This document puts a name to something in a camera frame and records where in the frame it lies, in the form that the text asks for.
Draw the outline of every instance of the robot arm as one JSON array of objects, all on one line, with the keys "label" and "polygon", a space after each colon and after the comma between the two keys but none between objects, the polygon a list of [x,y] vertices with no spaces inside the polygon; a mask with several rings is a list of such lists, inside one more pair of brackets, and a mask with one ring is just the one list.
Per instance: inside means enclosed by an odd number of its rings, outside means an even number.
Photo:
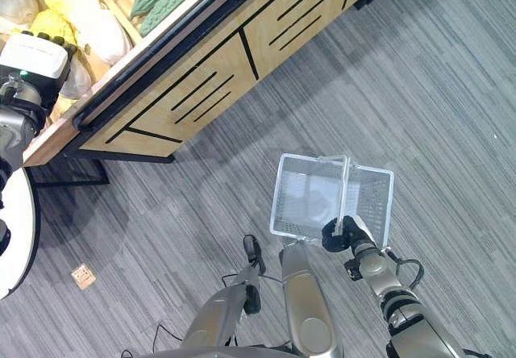
[{"label": "robot arm", "polygon": [[[12,35],[0,55],[0,209],[2,191],[22,167],[23,151],[43,129],[77,50],[61,37],[24,33]],[[9,238],[0,220],[0,255]]]},{"label": "robot arm", "polygon": [[329,252],[351,247],[354,259],[345,265],[352,280],[364,279],[389,327],[387,356],[396,358],[461,358],[463,349],[437,317],[403,287],[359,217],[344,217],[343,234],[332,237],[335,221],[322,230]]}]

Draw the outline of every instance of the cable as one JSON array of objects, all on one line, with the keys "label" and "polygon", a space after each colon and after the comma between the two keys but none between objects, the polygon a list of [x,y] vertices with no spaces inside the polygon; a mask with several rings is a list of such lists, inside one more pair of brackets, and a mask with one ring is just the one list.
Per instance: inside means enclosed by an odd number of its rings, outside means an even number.
[{"label": "cable", "polygon": [[[227,288],[227,283],[226,283],[226,280],[228,277],[233,277],[233,276],[238,276],[238,273],[230,273],[228,275],[224,275],[220,278],[220,280],[223,281],[223,284],[224,284],[224,287]],[[276,283],[280,283],[280,284],[283,284],[283,281],[281,281],[280,279],[276,279],[275,277],[272,277],[272,276],[267,276],[267,275],[259,275],[259,277],[263,277],[264,279],[269,279],[269,280],[272,280],[272,281],[275,281]]]},{"label": "cable", "polygon": [[421,261],[417,259],[402,259],[397,257],[393,251],[388,250],[387,256],[389,256],[393,261],[396,263],[396,276],[400,273],[400,267],[404,264],[416,264],[418,266],[418,274],[416,275],[416,278],[414,281],[412,281],[409,285],[410,289],[414,289],[423,279],[425,276],[425,267],[422,266]]},{"label": "cable", "polygon": [[[224,275],[224,276],[220,277],[220,280],[222,280],[222,282],[224,284],[224,287],[227,288],[227,283],[226,283],[225,279],[227,279],[228,277],[233,277],[233,276],[238,276],[238,273],[229,273],[227,275]],[[275,281],[277,283],[283,284],[283,281],[281,281],[280,279],[276,279],[275,277],[272,277],[272,276],[261,275],[260,277],[263,277],[264,279],[269,279],[269,280]],[[163,322],[163,320],[158,323],[158,325],[156,327],[156,332],[154,333],[154,338],[152,340],[152,353],[154,353],[155,350],[156,350],[156,341],[157,341],[158,332],[160,331],[160,328],[162,328],[163,331],[165,331],[167,334],[172,336],[175,340],[177,340],[179,342],[182,342],[182,340],[183,340],[183,339],[179,338],[178,336],[174,335],[171,331],[167,330],[167,328],[161,324],[162,322]],[[233,335],[233,338],[234,338],[234,341],[235,341],[235,346],[238,346],[239,343],[238,343],[238,340],[236,339],[236,335]],[[287,340],[285,343],[282,344],[282,346],[285,346],[288,343],[290,343],[290,340]],[[120,358],[134,358],[134,356],[132,355],[132,352],[130,352],[127,349],[124,349],[122,351],[122,354],[120,354]]]},{"label": "cable", "polygon": [[167,330],[161,323],[163,322],[163,320],[161,322],[158,323],[158,326],[156,327],[156,333],[154,334],[154,339],[152,340],[152,354],[154,354],[154,350],[155,350],[155,347],[156,347],[156,340],[158,338],[158,331],[160,330],[160,328],[162,328],[167,334],[169,334],[170,336],[172,336],[175,340],[178,340],[179,342],[182,342],[183,339],[179,338],[178,336],[175,336],[172,332],[170,332],[169,330]]},{"label": "cable", "polygon": [[132,355],[132,352],[130,352],[129,350],[124,348],[122,353],[120,354],[120,358],[134,358],[134,356]]},{"label": "cable", "polygon": [[473,350],[468,350],[467,348],[463,349],[464,354],[467,356],[478,356],[480,358],[493,358],[489,354],[480,354],[479,352],[474,352]]},{"label": "cable", "polygon": [[224,279],[227,279],[228,277],[232,277],[232,276],[238,276],[238,273],[230,273],[229,275],[224,275],[220,278],[220,280],[223,281],[223,284],[224,284],[224,287],[227,288],[227,284],[226,284],[226,281]]}]

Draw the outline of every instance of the plastic basket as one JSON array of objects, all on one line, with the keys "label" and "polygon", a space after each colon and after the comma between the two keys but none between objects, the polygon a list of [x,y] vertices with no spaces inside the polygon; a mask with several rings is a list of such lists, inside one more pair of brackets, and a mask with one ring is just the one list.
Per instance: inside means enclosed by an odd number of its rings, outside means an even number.
[{"label": "plastic basket", "polygon": [[321,230],[344,215],[359,215],[377,245],[387,246],[394,175],[354,164],[347,156],[283,154],[274,190],[270,231],[321,242]]}]

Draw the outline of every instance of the gray carpet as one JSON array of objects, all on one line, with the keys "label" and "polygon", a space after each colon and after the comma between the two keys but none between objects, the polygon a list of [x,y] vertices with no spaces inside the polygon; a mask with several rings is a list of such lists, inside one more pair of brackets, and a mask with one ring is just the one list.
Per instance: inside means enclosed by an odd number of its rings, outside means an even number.
[{"label": "gray carpet", "polygon": [[[416,256],[416,289],[466,348],[516,356],[516,0],[376,0],[350,10],[177,153],[107,162],[112,184],[40,191],[39,253],[0,302],[2,357],[149,352],[156,324],[184,335],[256,234],[268,233],[283,152],[345,153],[396,174],[391,245]],[[312,248],[348,357],[388,334],[346,255]],[[86,262],[98,280],[70,276]],[[409,281],[413,270],[406,270]],[[262,285],[244,343],[287,340],[281,287]],[[156,348],[177,346],[166,333]]]}]

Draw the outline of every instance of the wooden cabinet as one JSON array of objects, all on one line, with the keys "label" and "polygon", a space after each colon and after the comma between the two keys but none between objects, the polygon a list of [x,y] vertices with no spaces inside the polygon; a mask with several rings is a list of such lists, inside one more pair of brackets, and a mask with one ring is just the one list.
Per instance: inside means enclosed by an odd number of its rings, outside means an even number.
[{"label": "wooden cabinet", "polygon": [[[105,1],[116,9],[117,2]],[[25,163],[45,163],[59,151],[168,161],[356,1],[187,0],[142,40],[133,36],[135,48],[96,84],[88,102],[29,147]]]},{"label": "wooden cabinet", "polygon": [[353,0],[271,0],[243,26],[259,77],[319,33]]},{"label": "wooden cabinet", "polygon": [[215,37],[152,83],[114,122],[82,147],[169,156],[256,81],[239,34]]}]

